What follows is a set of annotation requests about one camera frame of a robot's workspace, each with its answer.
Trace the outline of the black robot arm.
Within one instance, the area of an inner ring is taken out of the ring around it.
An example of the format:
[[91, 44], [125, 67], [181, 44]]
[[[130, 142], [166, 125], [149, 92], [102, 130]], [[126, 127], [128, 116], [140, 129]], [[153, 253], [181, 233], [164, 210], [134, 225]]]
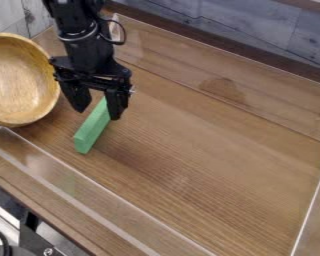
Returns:
[[109, 30], [113, 19], [101, 14], [105, 0], [42, 0], [54, 20], [65, 56], [53, 56], [54, 80], [73, 107], [82, 113], [91, 102], [89, 90], [104, 93], [112, 120], [121, 118], [130, 97], [132, 71], [114, 59], [114, 40]]

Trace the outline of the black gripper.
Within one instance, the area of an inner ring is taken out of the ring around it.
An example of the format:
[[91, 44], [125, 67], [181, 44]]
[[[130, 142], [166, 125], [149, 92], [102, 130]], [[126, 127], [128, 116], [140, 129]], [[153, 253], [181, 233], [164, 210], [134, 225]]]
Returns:
[[50, 58], [54, 78], [71, 108], [82, 113], [91, 102], [89, 90], [105, 93], [112, 120], [128, 108], [132, 73], [114, 59], [114, 46], [106, 28], [57, 31], [66, 55]]

